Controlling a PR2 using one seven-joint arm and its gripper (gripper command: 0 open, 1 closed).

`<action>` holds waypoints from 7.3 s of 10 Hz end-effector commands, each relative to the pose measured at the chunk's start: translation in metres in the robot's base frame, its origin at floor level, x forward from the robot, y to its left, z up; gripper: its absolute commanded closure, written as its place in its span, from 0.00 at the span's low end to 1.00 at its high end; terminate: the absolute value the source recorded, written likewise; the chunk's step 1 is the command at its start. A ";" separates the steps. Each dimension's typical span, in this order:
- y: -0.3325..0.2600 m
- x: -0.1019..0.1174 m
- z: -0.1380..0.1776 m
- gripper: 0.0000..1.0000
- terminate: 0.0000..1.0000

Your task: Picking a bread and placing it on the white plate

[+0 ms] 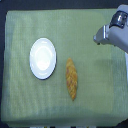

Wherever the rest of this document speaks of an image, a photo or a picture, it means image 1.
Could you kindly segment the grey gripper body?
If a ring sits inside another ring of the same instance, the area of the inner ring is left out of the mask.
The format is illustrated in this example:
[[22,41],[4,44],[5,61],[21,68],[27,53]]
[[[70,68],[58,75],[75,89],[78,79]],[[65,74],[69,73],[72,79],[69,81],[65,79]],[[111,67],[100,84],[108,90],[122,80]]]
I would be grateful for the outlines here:
[[108,33],[109,33],[109,26],[108,25],[104,25],[102,26],[97,33],[93,36],[93,41],[97,44],[97,45],[105,45],[105,44],[109,44],[109,38],[108,38]]

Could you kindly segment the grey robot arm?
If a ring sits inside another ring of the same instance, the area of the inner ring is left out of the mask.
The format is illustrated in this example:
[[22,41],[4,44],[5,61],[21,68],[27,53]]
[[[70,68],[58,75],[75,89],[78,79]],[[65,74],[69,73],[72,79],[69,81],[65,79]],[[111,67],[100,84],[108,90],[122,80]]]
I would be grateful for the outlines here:
[[128,53],[128,5],[120,5],[111,22],[94,35],[96,44],[111,44]]

